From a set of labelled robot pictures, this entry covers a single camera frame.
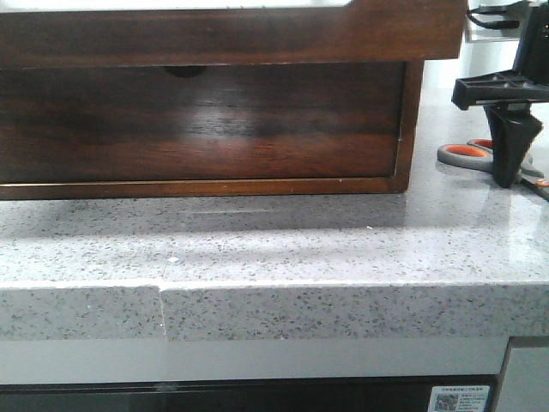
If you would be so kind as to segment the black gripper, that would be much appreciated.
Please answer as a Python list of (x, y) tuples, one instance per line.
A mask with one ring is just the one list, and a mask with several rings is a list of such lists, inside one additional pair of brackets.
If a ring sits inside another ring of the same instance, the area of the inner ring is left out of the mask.
[(530, 105), (495, 104), (548, 101), (547, 1), (529, 7), (513, 68), (456, 80), (451, 101), (463, 111), (485, 106), (492, 137), (492, 177), (499, 186), (510, 188), (541, 132), (541, 122)]

